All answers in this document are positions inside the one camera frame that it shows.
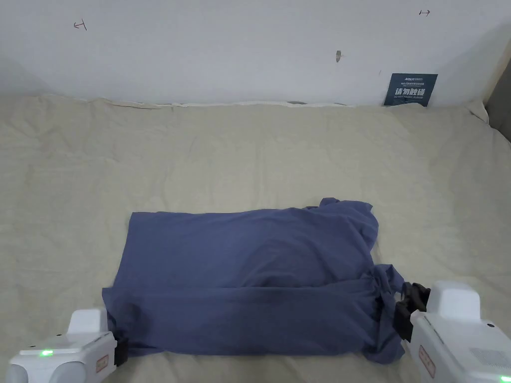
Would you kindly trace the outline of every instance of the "wall mark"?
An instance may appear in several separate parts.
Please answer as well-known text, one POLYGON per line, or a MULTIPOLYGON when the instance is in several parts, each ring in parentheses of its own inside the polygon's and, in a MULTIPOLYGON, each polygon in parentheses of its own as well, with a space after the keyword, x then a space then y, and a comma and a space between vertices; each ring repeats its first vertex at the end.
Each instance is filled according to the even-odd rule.
POLYGON ((75 28, 80 29, 80 26, 82 26, 82 25, 85 28, 85 30, 87 30, 87 27, 85 26, 85 23, 83 22, 83 19, 82 19, 82 23, 81 24, 76 24, 75 23, 75 28))

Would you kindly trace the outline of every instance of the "white wall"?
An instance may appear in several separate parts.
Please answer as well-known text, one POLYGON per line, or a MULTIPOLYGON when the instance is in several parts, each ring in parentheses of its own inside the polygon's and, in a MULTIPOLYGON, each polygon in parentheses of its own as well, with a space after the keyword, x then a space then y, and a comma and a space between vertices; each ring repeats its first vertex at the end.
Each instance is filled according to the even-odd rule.
POLYGON ((432 103, 459 104, 510 37, 510 0, 5 1, 0 92, 381 104, 392 73, 415 72, 438 73, 432 103))

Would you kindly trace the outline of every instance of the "blue t-shirt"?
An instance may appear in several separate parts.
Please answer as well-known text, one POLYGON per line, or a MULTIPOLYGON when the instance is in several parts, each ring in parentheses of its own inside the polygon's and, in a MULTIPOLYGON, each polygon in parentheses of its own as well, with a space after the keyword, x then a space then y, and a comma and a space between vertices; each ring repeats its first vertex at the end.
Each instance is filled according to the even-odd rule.
POLYGON ((372 206, 240 213, 133 213, 119 271, 103 289, 132 355, 403 355, 392 328, 403 278, 370 255, 372 206))

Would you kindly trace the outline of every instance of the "bedsheet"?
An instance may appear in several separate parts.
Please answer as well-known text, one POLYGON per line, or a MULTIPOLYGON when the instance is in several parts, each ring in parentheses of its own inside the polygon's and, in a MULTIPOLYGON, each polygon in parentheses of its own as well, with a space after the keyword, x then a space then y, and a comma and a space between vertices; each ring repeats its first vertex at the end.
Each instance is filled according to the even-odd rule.
MULTIPOLYGON (((132 211, 371 203, 375 263, 469 283, 511 334, 511 150, 473 107, 154 106, 0 99, 0 375, 101 306, 132 211)), ((408 356, 134 358, 109 382, 419 381, 408 356)))

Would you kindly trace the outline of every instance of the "sign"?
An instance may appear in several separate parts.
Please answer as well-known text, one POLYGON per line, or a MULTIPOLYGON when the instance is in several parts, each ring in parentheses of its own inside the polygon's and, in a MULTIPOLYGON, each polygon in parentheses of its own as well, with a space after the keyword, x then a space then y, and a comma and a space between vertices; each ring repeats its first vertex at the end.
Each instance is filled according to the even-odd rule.
POLYGON ((428 106, 436 76, 415 73, 393 73, 384 106, 418 103, 428 106))

